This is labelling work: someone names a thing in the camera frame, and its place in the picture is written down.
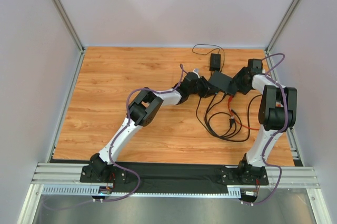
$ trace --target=red cable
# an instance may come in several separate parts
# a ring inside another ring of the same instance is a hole
[[[233,96],[230,96],[230,98],[228,99],[228,111],[230,112],[231,116],[234,117],[234,113],[232,112],[231,107],[230,107],[230,103],[231,103],[232,99],[233,99]],[[236,121],[236,123],[240,124],[240,122],[237,119],[234,119],[234,120]],[[248,126],[243,125],[243,124],[241,124],[241,126],[243,126],[244,128],[250,129],[250,130],[255,130],[255,131],[260,130],[260,129],[256,129],[256,128],[249,128]]]

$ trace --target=aluminum frame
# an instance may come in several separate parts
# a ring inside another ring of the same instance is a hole
[[[273,46],[275,45],[277,39],[279,38],[280,34],[282,33],[283,29],[285,28],[286,24],[290,20],[292,14],[294,13],[295,9],[299,5],[301,0],[293,0],[288,8],[288,10],[285,12],[279,26],[277,27],[275,33],[273,34],[271,40],[269,41],[268,46],[266,47],[266,51],[269,53]]]
[[[84,46],[72,24],[72,22],[70,21],[62,3],[60,0],[52,0],[56,10],[58,11],[58,13],[60,14],[61,19],[63,20],[63,23],[65,24],[65,26],[67,27],[71,37],[73,38],[74,42],[76,43],[78,49],[80,52],[84,51]]]
[[[32,184],[69,184],[78,186],[104,186],[106,183],[81,183],[80,176],[85,164],[69,163],[39,163],[33,175]],[[266,167],[269,186],[273,187],[279,177],[279,169]],[[252,186],[228,186],[251,188]],[[312,167],[282,167],[282,177],[279,188],[312,188],[318,189],[315,171]]]
[[[56,131],[55,131],[55,133],[52,137],[53,143],[51,144],[51,146],[49,148],[49,152],[48,152],[46,162],[50,162],[50,160],[53,157],[53,154],[54,154],[54,151],[55,151],[55,148],[56,148],[56,144],[58,142],[58,138],[60,137],[62,126],[63,126],[64,120],[65,120],[65,117],[67,115],[67,111],[68,111],[68,108],[69,108],[69,105],[70,105],[70,101],[71,101],[72,96],[73,96],[73,92],[74,92],[74,89],[75,89],[75,86],[76,86],[77,78],[78,78],[78,76],[80,74],[80,71],[81,71],[81,67],[82,67],[82,63],[83,63],[85,53],[86,53],[86,50],[81,51],[80,56],[78,58],[77,66],[76,66],[75,73],[73,75],[73,78],[72,78],[72,81],[71,81],[71,84],[70,84],[68,95],[67,95],[66,100],[64,102],[64,105],[63,105],[63,108],[62,108],[62,113],[60,115],[60,118],[59,118],[57,126],[56,126]]]
[[[67,13],[60,0],[52,0],[57,11],[59,12],[65,26],[67,27],[72,39],[76,43],[79,51],[80,57],[78,59],[78,64],[71,82],[70,90],[68,92],[62,114],[60,115],[59,122],[57,124],[57,130],[55,131],[53,144],[50,148],[48,159],[46,162],[49,162],[52,158],[58,137],[60,135],[62,125],[70,104],[70,100],[75,88],[75,84],[80,73],[80,69],[83,63],[83,58],[85,55],[85,48],[77,35],[77,32],[72,25]],[[294,10],[297,8],[300,0],[293,0],[290,4],[288,10],[286,11],[284,17],[282,18],[278,28],[276,29],[274,35],[272,36],[268,46],[265,48],[266,55],[269,54],[269,51],[272,49],[276,43],[278,37],[282,33],[284,27],[289,22]],[[267,63],[270,66],[273,65],[271,59],[267,60]],[[272,77],[277,80],[277,74],[272,72]],[[292,150],[292,155],[296,159],[300,159],[302,156],[300,150],[298,149],[297,138],[294,131],[287,130],[287,136]],[[37,165],[36,171],[34,173],[32,183],[30,185],[27,197],[23,204],[21,214],[19,216],[18,223],[32,223],[35,212],[37,210],[38,202],[43,193],[45,184],[49,184],[50,187],[53,185],[70,185],[72,187],[82,188],[88,186],[79,182],[81,170],[83,164],[67,164],[67,163],[39,163]],[[270,180],[270,186],[273,187],[276,183],[276,180],[279,175],[277,168],[266,167],[267,174]],[[311,199],[311,207],[313,209],[317,223],[331,223],[329,213],[327,211],[320,185],[318,183],[317,177],[315,175],[314,169],[311,167],[282,167],[283,176],[279,188],[306,188],[308,196]],[[90,184],[91,186],[99,186],[101,183]]]

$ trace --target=black mounting plate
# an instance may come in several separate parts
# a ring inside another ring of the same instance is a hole
[[[262,186],[269,184],[265,167],[261,168],[261,175],[258,178],[249,172],[242,173],[238,168],[221,168],[221,182],[227,186],[237,186],[238,184],[256,186],[256,179],[259,180]]]
[[[110,183],[125,183],[127,178],[127,172],[125,170],[121,170],[113,165],[107,165],[106,169],[108,170],[109,174],[114,174],[113,177],[109,177],[102,181],[102,178],[98,177],[93,169],[87,165],[82,168],[80,182],[82,183],[102,183],[102,182],[110,182]]]

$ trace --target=electrical connector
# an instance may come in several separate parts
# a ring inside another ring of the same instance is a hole
[[[230,128],[232,128],[233,124],[235,123],[234,117],[230,118]]]

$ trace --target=metal floor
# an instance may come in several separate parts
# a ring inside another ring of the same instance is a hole
[[[260,190],[260,199],[270,193]],[[236,199],[130,197],[117,202],[89,203],[64,211],[49,211],[41,205],[61,208],[90,199],[88,196],[42,196],[34,223],[316,223],[305,189],[278,189],[260,206],[243,206]]]

